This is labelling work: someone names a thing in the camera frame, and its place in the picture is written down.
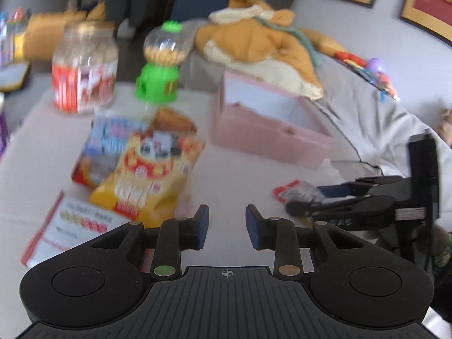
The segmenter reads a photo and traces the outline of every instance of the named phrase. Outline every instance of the purple ball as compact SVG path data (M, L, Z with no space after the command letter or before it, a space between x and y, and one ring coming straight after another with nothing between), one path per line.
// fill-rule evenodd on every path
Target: purple ball
M370 59L367 64L367 70L369 70L374 75L386 72L386 68L379 58Z

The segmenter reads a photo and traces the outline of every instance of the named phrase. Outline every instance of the red and white label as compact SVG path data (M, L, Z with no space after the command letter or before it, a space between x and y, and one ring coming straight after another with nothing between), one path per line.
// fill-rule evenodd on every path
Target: red and white label
M117 61L77 68L53 65L55 106L65 112L83 113L109 104L117 70Z

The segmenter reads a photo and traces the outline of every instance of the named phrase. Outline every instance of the table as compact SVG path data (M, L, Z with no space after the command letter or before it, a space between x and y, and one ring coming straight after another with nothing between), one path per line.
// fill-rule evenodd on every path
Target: table
M133 118L155 113L135 99L132 84L117 84L110 110ZM245 207L255 204L263 216L284 215L282 204L270 194L294 179L312 184L344 180L328 162L313 171L297 165L225 149L209 143L216 96L180 90L172 107L187 113L198 126L206 148L188 180L196 210L210 208L210 225L201 251L184 251L188 265L273 267L272 251L255 251L245 226ZM90 132L92 116L66 115L52 104L51 92L26 118L0 163L0 337L15 338L30 321L19 298L19 284L27 269L20 256L53 205L60 190L87 200L90 190L71 180L71 171Z

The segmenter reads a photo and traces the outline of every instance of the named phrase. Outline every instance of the gumball machine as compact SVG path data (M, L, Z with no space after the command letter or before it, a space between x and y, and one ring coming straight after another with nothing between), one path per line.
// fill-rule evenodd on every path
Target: gumball machine
M146 37L143 52L147 64L136 79L136 96L148 103L172 102L177 96L178 66L190 51L189 35L182 24L166 21Z

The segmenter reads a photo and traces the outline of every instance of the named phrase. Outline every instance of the open pink box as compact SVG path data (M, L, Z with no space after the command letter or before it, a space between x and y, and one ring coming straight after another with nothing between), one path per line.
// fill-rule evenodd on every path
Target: open pink box
M308 99L228 71L218 97L215 144L312 169L328 155L333 139Z

